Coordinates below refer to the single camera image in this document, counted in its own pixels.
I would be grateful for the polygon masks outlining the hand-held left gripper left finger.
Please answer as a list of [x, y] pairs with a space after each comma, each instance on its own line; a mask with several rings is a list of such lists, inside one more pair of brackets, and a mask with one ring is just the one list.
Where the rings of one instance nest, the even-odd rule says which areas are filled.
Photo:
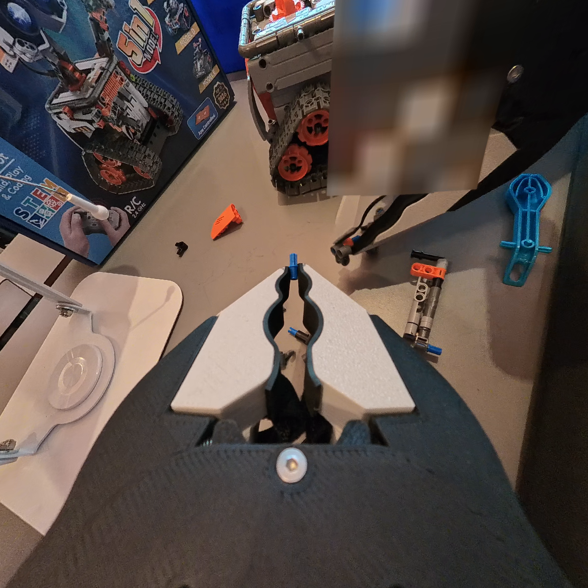
[[171, 403], [175, 413], [232, 420], [240, 430], [265, 418], [289, 289], [290, 271], [281, 268], [217, 315]]

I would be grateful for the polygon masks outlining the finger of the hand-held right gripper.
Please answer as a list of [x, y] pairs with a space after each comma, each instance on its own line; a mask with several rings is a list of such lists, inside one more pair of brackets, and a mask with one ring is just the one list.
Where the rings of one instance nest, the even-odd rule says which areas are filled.
[[376, 196], [342, 196], [336, 214], [336, 238], [340, 238], [354, 226], [358, 226], [364, 211], [376, 199]]
[[464, 194], [429, 194], [419, 202], [408, 206], [399, 220], [389, 229], [377, 236], [372, 244], [364, 247], [362, 251], [368, 251], [390, 240], [394, 235], [423, 224], [430, 219], [444, 214], [457, 203]]

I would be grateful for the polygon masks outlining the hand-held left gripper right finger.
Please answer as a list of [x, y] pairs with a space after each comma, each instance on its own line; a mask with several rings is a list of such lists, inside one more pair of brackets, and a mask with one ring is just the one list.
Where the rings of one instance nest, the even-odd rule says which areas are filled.
[[369, 313], [310, 266], [298, 266], [306, 372], [302, 400], [309, 442], [334, 442], [349, 422], [415, 410]]

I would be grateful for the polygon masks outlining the small dark grey connector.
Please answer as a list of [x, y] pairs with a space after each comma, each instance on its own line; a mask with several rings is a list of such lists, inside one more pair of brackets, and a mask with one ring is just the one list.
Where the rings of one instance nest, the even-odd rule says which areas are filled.
[[350, 258], [362, 252], [362, 248], [354, 244], [353, 247], [345, 246], [344, 241], [333, 243], [330, 248], [336, 263], [342, 266], [348, 266]]

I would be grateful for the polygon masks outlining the grey brick assembly orange beam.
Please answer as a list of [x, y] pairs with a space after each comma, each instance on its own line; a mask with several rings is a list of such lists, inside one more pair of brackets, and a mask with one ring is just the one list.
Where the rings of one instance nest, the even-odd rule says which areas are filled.
[[410, 274], [416, 278], [415, 293], [403, 338], [413, 349], [429, 356], [440, 356], [442, 349], [430, 343], [437, 306], [445, 281], [448, 260], [437, 263], [413, 259]]

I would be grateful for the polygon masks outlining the light blue brick separator tool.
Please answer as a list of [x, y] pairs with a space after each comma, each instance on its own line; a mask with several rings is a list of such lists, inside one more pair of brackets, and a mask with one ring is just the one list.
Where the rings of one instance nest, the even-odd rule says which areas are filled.
[[552, 194], [549, 182], [540, 174], [522, 173], [509, 185], [505, 201], [513, 213], [513, 236], [500, 242], [502, 249], [511, 251], [503, 283], [522, 287], [539, 254], [550, 254], [550, 246], [541, 246], [540, 214]]

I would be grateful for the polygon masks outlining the white book stand base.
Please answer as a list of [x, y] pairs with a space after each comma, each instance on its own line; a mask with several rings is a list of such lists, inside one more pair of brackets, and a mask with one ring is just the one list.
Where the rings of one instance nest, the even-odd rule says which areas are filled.
[[1, 413], [1, 504], [41, 535], [132, 388], [158, 362], [182, 307], [161, 279], [95, 272], [70, 296], [1, 264], [59, 312]]

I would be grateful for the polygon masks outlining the orange wedge panel brick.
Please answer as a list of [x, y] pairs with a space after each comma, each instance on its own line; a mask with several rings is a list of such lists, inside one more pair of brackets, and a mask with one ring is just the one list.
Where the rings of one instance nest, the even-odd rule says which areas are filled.
[[214, 221], [210, 238], [212, 240], [218, 239], [229, 227], [232, 225], [239, 225], [243, 223], [243, 219], [234, 204], [230, 204]]

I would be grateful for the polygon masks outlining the partly built toy robot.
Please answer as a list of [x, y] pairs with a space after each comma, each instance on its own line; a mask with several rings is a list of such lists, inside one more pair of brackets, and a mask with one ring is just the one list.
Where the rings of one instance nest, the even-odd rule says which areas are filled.
[[238, 52], [252, 117], [285, 197], [325, 192], [335, 1], [249, 1]]

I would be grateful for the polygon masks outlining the black dimpled pad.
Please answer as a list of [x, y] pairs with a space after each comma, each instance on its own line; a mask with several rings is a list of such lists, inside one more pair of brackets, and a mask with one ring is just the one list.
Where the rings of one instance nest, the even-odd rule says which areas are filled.
[[518, 494], [575, 587], [587, 587], [587, 154], [571, 176]]

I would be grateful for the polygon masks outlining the blue storage bin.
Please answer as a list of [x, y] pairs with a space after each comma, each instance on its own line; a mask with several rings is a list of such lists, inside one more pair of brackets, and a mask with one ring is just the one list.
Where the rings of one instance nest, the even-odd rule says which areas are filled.
[[191, 1], [219, 63], [230, 81], [246, 79], [238, 52], [241, 14], [248, 1]]

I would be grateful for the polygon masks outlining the blue robot kit box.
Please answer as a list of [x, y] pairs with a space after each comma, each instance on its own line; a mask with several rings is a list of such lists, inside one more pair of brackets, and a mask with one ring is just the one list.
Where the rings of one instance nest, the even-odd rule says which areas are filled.
[[1, 226], [103, 264], [234, 102], [193, 1], [1, 1]]

